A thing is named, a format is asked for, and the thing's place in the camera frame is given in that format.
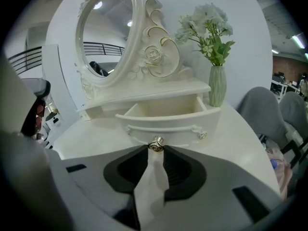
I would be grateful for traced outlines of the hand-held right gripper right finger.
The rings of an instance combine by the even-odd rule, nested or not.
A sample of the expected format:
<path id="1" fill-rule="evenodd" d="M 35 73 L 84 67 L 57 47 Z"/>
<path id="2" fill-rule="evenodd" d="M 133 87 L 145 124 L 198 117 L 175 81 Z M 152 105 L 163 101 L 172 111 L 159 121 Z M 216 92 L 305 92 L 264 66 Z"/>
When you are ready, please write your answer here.
<path id="1" fill-rule="evenodd" d="M 167 202 L 146 231 L 241 231 L 253 225 L 233 189 L 247 187 L 268 211 L 282 199 L 272 188 L 242 169 L 221 158 L 176 148 L 200 161 L 206 170 L 202 188 L 187 200 Z"/>

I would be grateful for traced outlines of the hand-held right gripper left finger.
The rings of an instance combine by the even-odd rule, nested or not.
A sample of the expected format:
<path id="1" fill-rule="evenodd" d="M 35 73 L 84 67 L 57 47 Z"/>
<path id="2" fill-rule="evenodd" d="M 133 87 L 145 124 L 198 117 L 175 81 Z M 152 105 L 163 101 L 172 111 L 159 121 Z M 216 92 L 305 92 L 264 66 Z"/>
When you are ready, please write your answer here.
<path id="1" fill-rule="evenodd" d="M 66 160 L 52 149 L 47 154 L 93 205 L 132 229 L 141 228 L 133 191 L 147 167 L 144 146 Z"/>

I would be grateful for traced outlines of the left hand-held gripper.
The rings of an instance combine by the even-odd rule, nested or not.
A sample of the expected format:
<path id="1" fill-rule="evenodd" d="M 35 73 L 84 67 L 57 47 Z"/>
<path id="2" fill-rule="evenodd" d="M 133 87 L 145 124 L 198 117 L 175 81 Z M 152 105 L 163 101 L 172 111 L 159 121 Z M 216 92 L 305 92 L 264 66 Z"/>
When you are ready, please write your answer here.
<path id="1" fill-rule="evenodd" d="M 42 78 L 21 79 L 0 54 L 0 131 L 32 137 L 42 124 L 51 84 Z"/>

